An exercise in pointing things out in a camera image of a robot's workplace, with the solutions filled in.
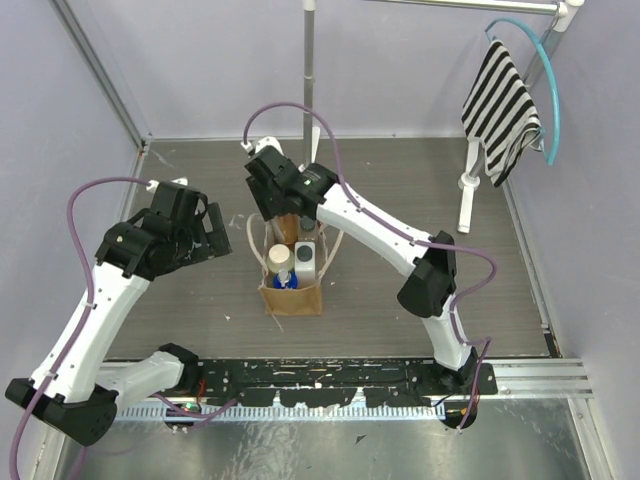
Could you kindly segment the clear bottle dark cap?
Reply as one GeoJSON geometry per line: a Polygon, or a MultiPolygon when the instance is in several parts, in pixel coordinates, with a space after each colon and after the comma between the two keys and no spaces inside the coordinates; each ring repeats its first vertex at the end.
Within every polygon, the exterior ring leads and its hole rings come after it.
{"type": "Polygon", "coordinates": [[[298,240],[312,242],[317,237],[318,224],[308,216],[300,216],[298,223],[298,240]]]}

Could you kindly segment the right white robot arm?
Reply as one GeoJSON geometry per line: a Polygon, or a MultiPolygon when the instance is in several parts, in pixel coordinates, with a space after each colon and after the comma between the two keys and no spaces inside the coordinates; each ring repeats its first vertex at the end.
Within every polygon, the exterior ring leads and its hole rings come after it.
{"type": "Polygon", "coordinates": [[[431,236],[394,218],[312,163],[299,169],[273,145],[248,148],[246,182],[265,220],[295,214],[334,227],[381,256],[405,278],[396,298],[420,318],[440,366],[444,390],[459,394],[474,381],[472,346],[463,337],[456,307],[454,241],[431,236]]]}

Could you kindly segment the pink cap orange bottle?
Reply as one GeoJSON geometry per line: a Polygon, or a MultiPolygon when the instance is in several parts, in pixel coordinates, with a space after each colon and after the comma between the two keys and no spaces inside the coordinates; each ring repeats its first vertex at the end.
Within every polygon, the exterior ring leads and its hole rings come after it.
{"type": "Polygon", "coordinates": [[[276,225],[279,229],[279,241],[289,247],[298,239],[299,217],[296,214],[286,214],[276,217],[276,225]]]}

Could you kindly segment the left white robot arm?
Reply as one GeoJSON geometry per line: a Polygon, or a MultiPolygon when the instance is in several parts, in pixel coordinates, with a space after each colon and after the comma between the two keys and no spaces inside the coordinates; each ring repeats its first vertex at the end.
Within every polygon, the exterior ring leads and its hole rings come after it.
{"type": "Polygon", "coordinates": [[[104,234],[87,289],[51,352],[5,396],[82,446],[98,442],[120,411],[164,390],[178,396],[200,384],[199,358],[174,343],[113,377],[99,370],[124,320],[158,277],[226,256],[231,246],[220,207],[179,182],[146,183],[147,208],[104,234]]]}

